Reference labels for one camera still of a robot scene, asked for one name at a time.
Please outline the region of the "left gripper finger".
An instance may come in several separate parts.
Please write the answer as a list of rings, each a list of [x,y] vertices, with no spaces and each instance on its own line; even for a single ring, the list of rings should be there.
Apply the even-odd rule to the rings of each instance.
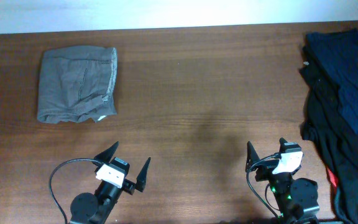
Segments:
[[[145,190],[145,186],[147,183],[147,172],[149,169],[150,161],[151,161],[151,157],[149,157],[146,160],[144,166],[142,167],[141,171],[139,172],[136,178],[135,189],[138,190],[139,192],[143,192]]]
[[[114,153],[116,152],[117,148],[119,146],[119,142],[115,142],[111,147],[106,149],[105,151],[99,153],[94,157],[94,160],[103,162],[103,163],[110,163]]]

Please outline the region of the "navy blue garment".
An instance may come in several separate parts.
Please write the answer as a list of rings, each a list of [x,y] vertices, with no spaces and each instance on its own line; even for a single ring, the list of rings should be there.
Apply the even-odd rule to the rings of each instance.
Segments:
[[[338,87],[338,112],[358,136],[358,30],[306,34],[312,54]]]

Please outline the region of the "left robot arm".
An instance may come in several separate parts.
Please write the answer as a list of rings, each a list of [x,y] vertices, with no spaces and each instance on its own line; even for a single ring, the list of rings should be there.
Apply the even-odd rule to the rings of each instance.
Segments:
[[[93,164],[101,164],[95,170],[96,178],[101,181],[92,193],[77,195],[71,205],[70,223],[104,224],[123,192],[133,195],[137,190],[143,192],[147,182],[147,171],[151,158],[148,158],[139,172],[136,181],[127,179],[130,164],[114,156],[119,143],[94,157]]]

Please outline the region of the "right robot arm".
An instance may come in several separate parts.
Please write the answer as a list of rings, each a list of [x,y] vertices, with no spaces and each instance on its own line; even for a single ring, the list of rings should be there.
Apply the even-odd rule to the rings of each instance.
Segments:
[[[303,151],[298,143],[279,139],[278,152],[260,158],[251,142],[247,143],[246,181],[250,190],[273,213],[277,223],[318,223],[319,212],[317,182],[293,176],[300,170]],[[257,182],[267,181],[277,203],[277,212],[267,199],[263,199],[250,182],[255,172]]]

